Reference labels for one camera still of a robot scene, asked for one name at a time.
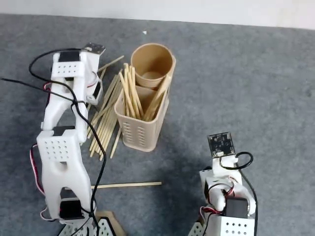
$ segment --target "red wire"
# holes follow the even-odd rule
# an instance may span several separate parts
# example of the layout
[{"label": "red wire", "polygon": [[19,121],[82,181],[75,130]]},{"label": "red wire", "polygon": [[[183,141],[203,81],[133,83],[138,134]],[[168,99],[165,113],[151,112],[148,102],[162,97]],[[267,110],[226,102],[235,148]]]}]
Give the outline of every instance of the red wire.
[{"label": "red wire", "polygon": [[43,187],[41,186],[41,184],[40,184],[39,181],[38,181],[38,170],[37,170],[37,167],[36,167],[36,163],[35,163],[35,160],[34,160],[34,154],[33,154],[33,149],[34,149],[35,146],[37,146],[37,144],[34,144],[34,145],[31,147],[31,149],[30,149],[31,166],[32,166],[33,173],[34,173],[36,186],[37,186],[38,190],[39,190],[43,195],[45,195],[44,189],[43,189]]}]

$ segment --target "beige plastic container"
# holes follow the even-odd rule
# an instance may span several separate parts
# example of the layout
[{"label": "beige plastic container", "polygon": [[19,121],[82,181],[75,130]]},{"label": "beige plastic container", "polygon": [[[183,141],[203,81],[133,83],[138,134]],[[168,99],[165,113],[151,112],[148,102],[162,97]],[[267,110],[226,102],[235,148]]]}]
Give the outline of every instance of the beige plastic container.
[{"label": "beige plastic container", "polygon": [[[147,110],[156,91],[136,86],[143,111]],[[158,141],[164,116],[169,104],[168,91],[164,93],[160,107],[153,121],[146,122],[124,115],[124,92],[119,95],[114,110],[123,133],[123,142],[126,146],[141,151],[152,151]]]},{"label": "beige plastic container", "polygon": [[157,89],[167,74],[173,77],[176,60],[167,47],[157,43],[148,43],[138,47],[132,53],[131,65],[135,68],[138,85]]}]

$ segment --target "metal bracket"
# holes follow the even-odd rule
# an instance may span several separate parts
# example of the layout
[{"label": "metal bracket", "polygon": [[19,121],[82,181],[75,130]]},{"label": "metal bracket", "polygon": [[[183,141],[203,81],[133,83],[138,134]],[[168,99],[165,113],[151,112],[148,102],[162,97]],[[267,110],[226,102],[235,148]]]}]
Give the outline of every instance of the metal bracket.
[{"label": "metal bracket", "polygon": [[[108,218],[101,218],[98,222],[98,225],[100,227],[100,229],[99,229],[99,235],[100,236],[116,236]],[[86,228],[82,227],[82,229],[79,230],[74,236],[86,236],[86,235],[84,235],[85,229]],[[58,234],[58,236],[70,236],[74,232],[75,232],[75,227],[73,227],[71,225],[66,225],[63,228],[63,230]],[[94,229],[93,236],[96,236],[96,228]]]}]

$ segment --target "scattered chopsticks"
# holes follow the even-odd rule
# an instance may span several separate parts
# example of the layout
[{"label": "scattered chopsticks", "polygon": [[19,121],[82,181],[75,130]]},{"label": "scattered chopsticks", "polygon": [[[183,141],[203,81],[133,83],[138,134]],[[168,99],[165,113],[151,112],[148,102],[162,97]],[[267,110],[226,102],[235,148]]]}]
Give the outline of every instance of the scattered chopsticks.
[{"label": "scattered chopsticks", "polygon": [[112,183],[112,184],[100,184],[97,188],[121,188],[121,187],[143,187],[143,186],[156,186],[162,185],[162,182],[141,182],[141,183]]},{"label": "scattered chopsticks", "polygon": [[[102,66],[98,71],[101,72],[100,79],[102,79],[105,75],[105,71],[107,67],[114,64],[115,62],[121,60],[124,56],[121,56],[110,63]],[[119,76],[115,75],[111,84],[109,85],[105,95],[103,104],[98,112],[96,112],[92,118],[91,124],[96,130],[96,134],[101,141],[101,144],[106,151],[110,138],[113,134],[115,125],[117,123],[117,116],[114,112],[114,104],[116,103],[119,94],[122,91],[122,84],[119,81]],[[93,135],[92,130],[88,128],[87,137],[91,138]],[[93,156],[94,153],[98,153],[100,156],[100,160],[103,159],[103,154],[100,150],[100,147],[97,144],[96,138],[93,137],[91,146],[90,146],[90,157]]]}]

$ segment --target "white wire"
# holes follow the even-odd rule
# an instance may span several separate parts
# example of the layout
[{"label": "white wire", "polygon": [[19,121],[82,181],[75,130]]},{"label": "white wire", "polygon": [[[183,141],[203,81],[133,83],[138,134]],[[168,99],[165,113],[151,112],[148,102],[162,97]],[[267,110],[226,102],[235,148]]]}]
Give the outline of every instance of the white wire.
[{"label": "white wire", "polygon": [[42,218],[43,220],[46,220],[46,221],[52,221],[52,220],[54,220],[53,218],[50,218],[50,219],[47,219],[47,218],[45,218],[44,216],[43,216],[43,213],[45,212],[45,211],[47,211],[47,207],[44,209],[44,210],[42,210],[41,212],[40,212],[40,218]]},{"label": "white wire", "polygon": [[203,216],[203,213],[202,213],[202,209],[203,209],[204,207],[202,206],[200,209],[199,209],[199,214],[201,215],[201,217],[202,217],[202,220],[203,220],[203,223],[205,224],[206,223],[206,220],[205,220],[205,217]]},{"label": "white wire", "polygon": [[38,178],[37,178],[37,176],[36,176],[35,166],[34,166],[34,164],[33,164],[32,150],[30,150],[30,161],[31,161],[31,167],[32,167],[32,169],[33,169],[33,173],[34,173],[34,177],[35,177],[36,186],[37,186],[38,190],[45,196],[44,191],[43,191],[43,190],[40,188],[40,186],[39,186]]}]

